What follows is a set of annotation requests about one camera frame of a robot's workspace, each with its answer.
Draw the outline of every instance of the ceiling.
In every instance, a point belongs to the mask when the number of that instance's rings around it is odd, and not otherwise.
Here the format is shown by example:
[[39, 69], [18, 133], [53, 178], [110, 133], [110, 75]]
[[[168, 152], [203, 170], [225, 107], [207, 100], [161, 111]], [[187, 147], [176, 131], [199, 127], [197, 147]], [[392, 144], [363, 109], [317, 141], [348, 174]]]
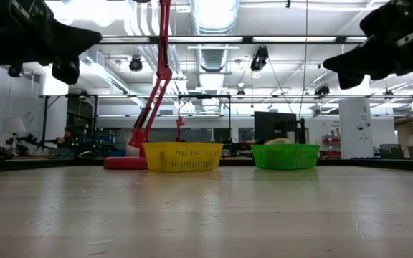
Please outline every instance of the ceiling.
[[[82, 6], [80, 12], [75, 12], [74, 21], [70, 15], [74, 9], [65, 6], [61, 1], [46, 1], [55, 16], [61, 22], [68, 20], [71, 25], [85, 29], [101, 32], [104, 36], [128, 36], [125, 30], [125, 19], [129, 19], [131, 14], [127, 11], [127, 1], [87, 1], [87, 5]], [[238, 18], [235, 33], [236, 35], [316, 35], [316, 36], [362, 36], [359, 29], [359, 22], [372, 10], [381, 6], [386, 0], [292, 0], [292, 6], [285, 8], [286, 1], [273, 0], [241, 0], [238, 11]], [[139, 28], [145, 22], [151, 28], [151, 5], [139, 5], [138, 15], [142, 15], [143, 9], [147, 7], [147, 17], [137, 20]], [[211, 12], [212, 19], [215, 17], [215, 9], [206, 10]], [[101, 27], [97, 25], [98, 16], [106, 16], [113, 20], [109, 26]], [[173, 35], [192, 35], [191, 13], [188, 0], [172, 0], [171, 9], [171, 31]], [[269, 44], [267, 49], [270, 53], [270, 61], [262, 70], [260, 77], [252, 79], [249, 70], [250, 60], [257, 51], [259, 45], [255, 44], [231, 44], [235, 47], [229, 51], [229, 58], [224, 73], [222, 87], [217, 90], [218, 94], [236, 94], [240, 87], [240, 82], [244, 83], [245, 93], [251, 95], [271, 95], [280, 94], [282, 91], [289, 95], [302, 93], [303, 86], [310, 94], [313, 94], [317, 87], [328, 84], [331, 94], [338, 93], [337, 76], [325, 70], [320, 64], [323, 60], [347, 52], [355, 45], [339, 44]], [[176, 53], [179, 66], [185, 77], [186, 89], [189, 93], [200, 93], [202, 85], [199, 79], [199, 66], [196, 61], [195, 50], [188, 48], [195, 47], [186, 44], [176, 45]], [[152, 91], [154, 71], [148, 63], [143, 60], [143, 69], [140, 72], [131, 72], [128, 68], [129, 62], [134, 55], [143, 55], [141, 47], [138, 45], [98, 45], [98, 49], [105, 58], [105, 68], [111, 70], [119, 80], [127, 84], [132, 94], [147, 95]], [[371, 82], [371, 93], [382, 94], [386, 87], [397, 90], [395, 94], [412, 95], [413, 85], [410, 87], [394, 87], [395, 85], [405, 86], [413, 82], [413, 74], [402, 77], [390, 76], [387, 80]], [[110, 87], [100, 76], [93, 72], [82, 70], [80, 81], [72, 89], [85, 89], [92, 94], [119, 94], [119, 91]]]

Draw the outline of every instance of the plastic basket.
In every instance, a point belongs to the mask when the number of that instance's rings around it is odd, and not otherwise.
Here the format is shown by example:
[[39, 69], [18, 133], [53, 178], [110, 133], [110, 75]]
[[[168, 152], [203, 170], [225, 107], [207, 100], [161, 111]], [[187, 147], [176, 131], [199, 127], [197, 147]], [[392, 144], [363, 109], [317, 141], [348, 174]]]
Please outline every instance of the plastic basket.
[[208, 171], [219, 167], [222, 144], [146, 143], [144, 152], [151, 171]]
[[252, 154], [258, 168], [295, 170], [313, 168], [318, 160], [319, 145], [253, 145]]

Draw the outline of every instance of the yellow object in basket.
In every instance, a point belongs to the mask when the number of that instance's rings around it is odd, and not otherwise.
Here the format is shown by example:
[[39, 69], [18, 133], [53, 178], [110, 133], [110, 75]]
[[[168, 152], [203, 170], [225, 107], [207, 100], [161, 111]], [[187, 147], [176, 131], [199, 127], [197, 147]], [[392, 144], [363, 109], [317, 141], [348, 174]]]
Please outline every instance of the yellow object in basket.
[[274, 139], [274, 140], [269, 140], [268, 142], [265, 143], [265, 145], [278, 145], [278, 144], [291, 144], [290, 139], [286, 138], [280, 138], [280, 139]]
[[209, 171], [219, 167], [222, 144], [145, 143], [144, 152], [151, 171]]

